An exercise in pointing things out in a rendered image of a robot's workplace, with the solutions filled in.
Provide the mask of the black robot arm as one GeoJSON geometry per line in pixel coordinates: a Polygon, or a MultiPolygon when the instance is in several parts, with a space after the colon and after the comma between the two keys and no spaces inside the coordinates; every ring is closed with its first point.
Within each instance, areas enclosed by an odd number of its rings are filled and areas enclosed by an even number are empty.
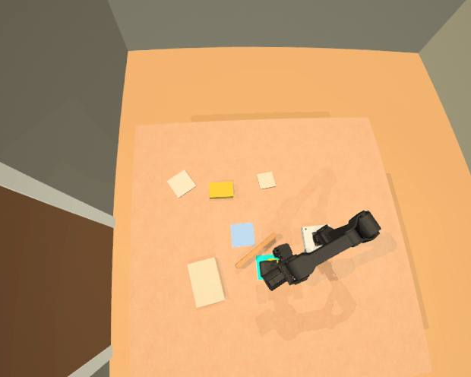
{"type": "Polygon", "coordinates": [[[293,255],[288,243],[273,248],[274,258],[284,260],[262,276],[270,291],[286,281],[288,285],[297,285],[306,281],[315,267],[334,257],[349,247],[374,240],[381,230],[380,225],[370,211],[361,211],[349,220],[347,225],[333,229],[327,225],[312,232],[315,246],[321,246],[312,252],[293,255]],[[295,279],[295,280],[294,280],[295,279]]]}

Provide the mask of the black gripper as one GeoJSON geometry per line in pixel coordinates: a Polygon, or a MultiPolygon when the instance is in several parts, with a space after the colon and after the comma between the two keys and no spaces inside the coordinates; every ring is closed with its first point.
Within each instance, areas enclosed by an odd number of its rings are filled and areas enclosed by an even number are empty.
{"type": "MultiPolygon", "coordinates": [[[[285,259],[284,259],[285,260],[285,259]]],[[[280,262],[284,261],[284,260],[280,260],[280,262]]],[[[275,268],[277,266],[277,264],[280,263],[279,260],[278,260],[278,263],[277,263],[277,260],[268,260],[268,261],[260,261],[259,262],[259,265],[260,265],[260,277],[262,277],[264,274],[266,274],[268,271],[272,270],[273,268],[275,268]]]]}

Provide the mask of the yellow flat bar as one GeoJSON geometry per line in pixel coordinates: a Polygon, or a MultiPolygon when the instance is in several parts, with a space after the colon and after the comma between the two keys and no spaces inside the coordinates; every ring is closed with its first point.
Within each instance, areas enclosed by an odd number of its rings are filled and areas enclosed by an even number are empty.
{"type": "Polygon", "coordinates": [[[209,182],[210,199],[233,198],[232,182],[209,182]]]}

